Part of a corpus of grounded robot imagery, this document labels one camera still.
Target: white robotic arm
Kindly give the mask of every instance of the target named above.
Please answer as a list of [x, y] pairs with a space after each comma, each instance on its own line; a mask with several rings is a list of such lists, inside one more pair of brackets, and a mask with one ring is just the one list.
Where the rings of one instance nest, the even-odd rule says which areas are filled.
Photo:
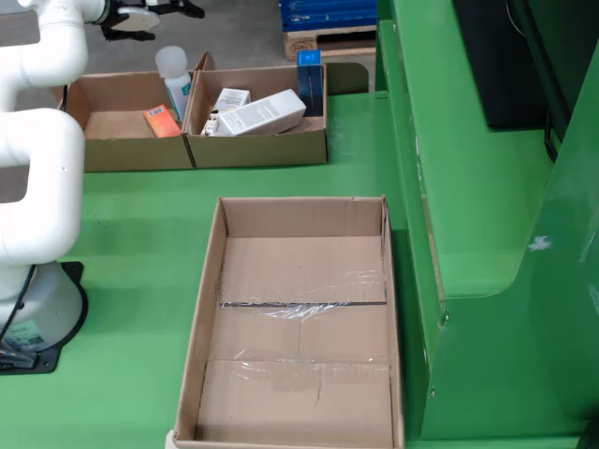
[[80, 229], [83, 133], [59, 110], [11, 112], [17, 92], [77, 80], [88, 61], [83, 24], [106, 7], [105, 0], [20, 3], [36, 10], [40, 40], [0, 48], [0, 167], [30, 165], [25, 198], [0, 204], [0, 300], [21, 290], [32, 264], [64, 255]]
[[77, 80], [88, 61], [87, 22], [101, 25], [107, 40], [147, 40], [161, 14], [204, 14], [189, 0], [19, 3], [36, 11], [40, 40], [0, 48], [0, 167], [30, 166], [25, 197], [0, 204], [0, 369], [11, 357], [31, 368], [85, 313], [78, 287], [55, 263], [80, 232], [85, 137], [60, 110], [14, 112], [18, 91]]

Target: small white box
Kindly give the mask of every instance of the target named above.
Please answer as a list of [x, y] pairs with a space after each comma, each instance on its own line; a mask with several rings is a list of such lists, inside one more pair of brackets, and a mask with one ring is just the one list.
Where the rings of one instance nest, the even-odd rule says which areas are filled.
[[216, 129], [216, 118], [219, 112], [238, 108], [243, 105], [247, 105], [252, 101], [250, 91], [243, 91], [241, 89], [228, 89], [224, 88], [218, 95], [216, 104], [210, 113], [210, 117], [204, 124], [204, 129], [200, 133], [201, 136], [212, 136], [214, 129]]
[[214, 109], [219, 112], [224, 112], [229, 109], [238, 108], [239, 106], [247, 105], [252, 101], [250, 91], [241, 89], [228, 89], [227, 87], [221, 91], [214, 105]]
[[301, 122], [306, 105], [291, 89], [218, 114], [215, 136], [279, 134]]

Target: green table surface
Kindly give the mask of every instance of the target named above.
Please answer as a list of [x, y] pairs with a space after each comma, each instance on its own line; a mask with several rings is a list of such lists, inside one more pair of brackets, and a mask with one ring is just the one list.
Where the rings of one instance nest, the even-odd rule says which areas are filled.
[[394, 3], [446, 297], [496, 293], [514, 279], [553, 168], [543, 131], [487, 127], [451, 0]]
[[85, 264], [89, 315], [56, 372], [0, 378], [0, 447], [164, 447], [217, 197], [387, 195], [400, 228], [390, 121], [385, 94], [337, 96], [329, 165], [86, 175], [66, 260]]

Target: wooden pallet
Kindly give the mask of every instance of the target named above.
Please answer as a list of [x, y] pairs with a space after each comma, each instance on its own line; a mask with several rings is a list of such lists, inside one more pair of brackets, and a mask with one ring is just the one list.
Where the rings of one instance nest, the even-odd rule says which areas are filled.
[[[369, 25], [283, 33], [285, 56], [295, 61], [298, 51], [316, 49], [320, 49], [326, 57], [372, 54], [376, 52], [376, 39], [371, 38], [375, 31], [376, 25]], [[334, 36], [334, 39], [326, 42], [324, 38], [322, 41], [318, 39], [325, 36]]]

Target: blue crate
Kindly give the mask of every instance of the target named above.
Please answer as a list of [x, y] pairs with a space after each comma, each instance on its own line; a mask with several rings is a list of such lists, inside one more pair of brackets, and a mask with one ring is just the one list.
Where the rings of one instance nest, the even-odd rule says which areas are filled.
[[376, 0], [280, 0], [283, 31], [376, 25]]

